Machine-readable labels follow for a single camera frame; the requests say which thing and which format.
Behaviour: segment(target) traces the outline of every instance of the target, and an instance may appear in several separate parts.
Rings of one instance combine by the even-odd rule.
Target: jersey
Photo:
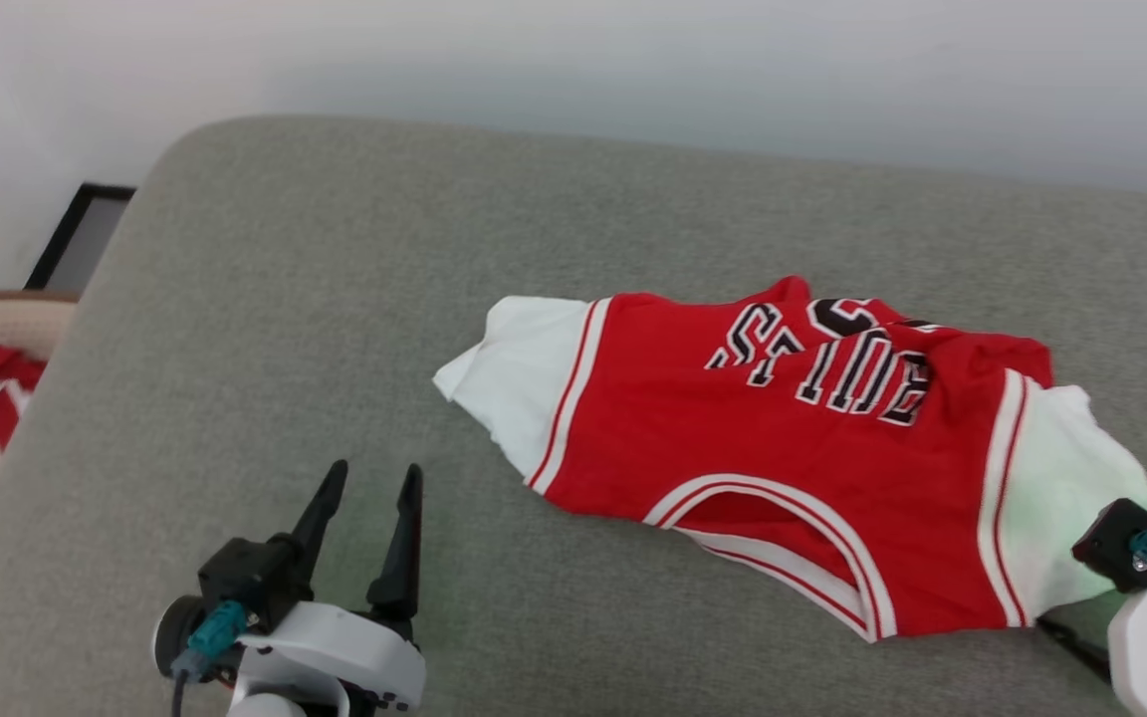
[[[1051,352],[811,298],[505,298],[436,376],[556,507],[687,535],[873,641],[1032,625],[1109,590],[1070,546],[1137,460]]]

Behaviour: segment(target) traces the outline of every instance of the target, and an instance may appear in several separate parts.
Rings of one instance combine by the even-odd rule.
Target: floor
[[[126,201],[92,200],[91,208],[83,215],[81,223],[73,232],[47,281],[47,290],[68,290],[81,294],[95,272],[95,264],[104,255],[109,237],[114,235],[118,219],[123,218]]]

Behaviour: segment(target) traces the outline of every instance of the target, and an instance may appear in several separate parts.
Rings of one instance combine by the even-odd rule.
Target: black picture frame
[[[78,187],[77,194],[70,201],[69,208],[64,210],[64,217],[56,224],[56,231],[52,232],[47,248],[41,250],[41,257],[33,265],[33,272],[29,274],[29,280],[24,282],[26,290],[46,289],[50,281],[50,274],[56,271],[60,258],[64,257],[64,250],[69,249],[69,242],[73,240],[73,232],[78,231],[83,217],[87,216],[93,200],[131,201],[135,195],[135,187],[115,186],[106,184],[83,182]]]

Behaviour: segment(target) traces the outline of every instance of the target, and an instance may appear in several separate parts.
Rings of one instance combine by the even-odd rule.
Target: black and white lettering
[[[757,388],[768,385],[768,382],[773,380],[773,365],[777,365],[778,358],[787,353],[799,353],[802,350],[804,346],[796,338],[796,335],[793,335],[789,328],[781,327],[778,329],[778,336],[773,337],[773,343],[768,344],[767,358],[762,358],[755,366],[751,377],[746,381],[747,384]]]
[[[865,382],[865,390],[857,399],[857,405],[852,405],[850,410],[850,413],[855,413],[857,416],[872,412],[875,405],[879,405],[879,400],[883,398],[883,391],[887,391],[888,384],[892,380],[892,367],[896,365],[896,349],[892,349],[892,342],[887,338],[874,341],[875,344],[871,346],[874,375]]]
[[[724,346],[721,345],[719,346],[719,349],[715,350],[713,354],[711,354],[710,361],[705,363],[705,371],[710,372],[711,368],[723,368],[727,363],[728,363],[728,351],[725,350]]]
[[[852,405],[852,395],[861,385],[865,377],[866,367],[871,361],[877,361],[883,346],[891,349],[892,342],[888,340],[888,334],[883,329],[871,329],[861,335],[857,341],[857,348],[848,359],[848,366],[843,367],[843,374],[838,384],[834,387],[834,392],[829,396],[827,404],[833,412],[846,413]]]
[[[728,345],[733,349],[734,365],[750,364],[756,345],[764,344],[781,322],[781,312],[773,304],[751,304],[742,310],[728,330]]]
[[[918,351],[902,351],[897,358],[904,365],[902,369],[902,385],[897,389],[892,403],[887,411],[880,414],[880,421],[897,423],[897,426],[914,426],[914,418],[919,414],[919,405],[923,404],[924,396],[928,395],[930,376],[933,371],[928,367],[928,358]]]
[[[835,345],[836,343],[834,342],[825,343],[817,351],[817,358],[813,359],[813,367],[809,372],[809,377],[799,384],[799,390],[796,392],[797,399],[803,400],[805,404],[816,405],[820,403],[822,381],[826,380],[826,373],[829,372],[829,364],[834,361]]]
[[[923,319],[906,319],[905,321],[902,321],[902,326],[910,327],[911,329],[914,329],[915,332],[920,333],[933,333],[938,329],[945,328],[941,326],[941,324],[923,321]]]
[[[879,326],[865,309],[873,298],[819,298],[809,304],[809,319],[817,330],[832,338],[855,336]]]

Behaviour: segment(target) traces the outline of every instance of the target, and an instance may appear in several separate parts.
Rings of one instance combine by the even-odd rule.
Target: gray sofa
[[[337,458],[315,583],[343,607],[427,471],[423,714],[1121,714],[1037,631],[866,645],[684,536],[560,513],[429,382],[505,295],[723,301],[790,273],[1036,336],[1147,467],[1146,195],[356,118],[185,137],[5,459],[0,714],[167,714],[156,617]],[[1116,607],[1060,617],[1101,639]]]

